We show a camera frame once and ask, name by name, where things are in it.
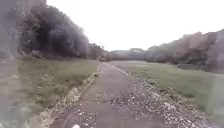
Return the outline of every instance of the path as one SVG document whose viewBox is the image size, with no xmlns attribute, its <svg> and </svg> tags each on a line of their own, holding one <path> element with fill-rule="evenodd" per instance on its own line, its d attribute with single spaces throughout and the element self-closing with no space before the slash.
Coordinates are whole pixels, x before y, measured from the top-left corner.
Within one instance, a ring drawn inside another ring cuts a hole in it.
<svg viewBox="0 0 224 128">
<path fill-rule="evenodd" d="M 51 128 L 207 128 L 151 85 L 138 82 L 108 64 L 77 105 L 68 107 Z"/>
</svg>

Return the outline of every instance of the green grass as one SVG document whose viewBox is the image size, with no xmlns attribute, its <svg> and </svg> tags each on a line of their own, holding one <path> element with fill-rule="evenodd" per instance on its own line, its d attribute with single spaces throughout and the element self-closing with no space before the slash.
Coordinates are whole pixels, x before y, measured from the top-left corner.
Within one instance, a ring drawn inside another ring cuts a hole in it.
<svg viewBox="0 0 224 128">
<path fill-rule="evenodd" d="M 224 75 L 196 70 L 182 70 L 174 65 L 139 61 L 111 62 L 119 68 L 145 79 L 166 92 L 173 100 L 178 95 L 209 114 L 212 119 L 224 119 Z"/>
<path fill-rule="evenodd" d="M 18 76 L 24 93 L 39 112 L 63 98 L 68 91 L 80 85 L 97 69 L 94 60 L 23 59 L 18 62 Z"/>
</svg>

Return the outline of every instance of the sky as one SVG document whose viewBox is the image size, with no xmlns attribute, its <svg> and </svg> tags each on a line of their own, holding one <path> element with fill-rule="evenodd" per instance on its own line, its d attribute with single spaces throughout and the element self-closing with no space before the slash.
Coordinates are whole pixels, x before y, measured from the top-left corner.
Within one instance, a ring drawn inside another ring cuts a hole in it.
<svg viewBox="0 0 224 128">
<path fill-rule="evenodd" d="M 48 0 L 106 50 L 147 49 L 224 28 L 222 0 Z"/>
</svg>

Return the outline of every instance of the white sky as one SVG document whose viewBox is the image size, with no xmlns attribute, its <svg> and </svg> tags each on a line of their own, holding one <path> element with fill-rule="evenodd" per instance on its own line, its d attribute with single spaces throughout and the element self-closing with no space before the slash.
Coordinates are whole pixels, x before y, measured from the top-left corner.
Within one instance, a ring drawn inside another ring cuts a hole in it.
<svg viewBox="0 0 224 128">
<path fill-rule="evenodd" d="M 147 49 L 224 28 L 222 0 L 48 0 L 107 50 Z"/>
</svg>

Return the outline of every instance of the treeline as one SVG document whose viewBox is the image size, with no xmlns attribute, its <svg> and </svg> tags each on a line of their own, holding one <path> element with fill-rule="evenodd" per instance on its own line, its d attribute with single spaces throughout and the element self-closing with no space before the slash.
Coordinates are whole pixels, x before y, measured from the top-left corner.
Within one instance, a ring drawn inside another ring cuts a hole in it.
<svg viewBox="0 0 224 128">
<path fill-rule="evenodd" d="M 40 4 L 18 24 L 21 56 L 81 57 L 96 59 L 103 48 L 90 44 L 83 29 L 57 8 Z"/>
<path fill-rule="evenodd" d="M 193 68 L 224 73 L 224 30 L 184 35 L 171 43 L 153 46 L 147 50 L 112 51 L 111 60 L 144 60 L 172 63 L 180 68 Z"/>
</svg>

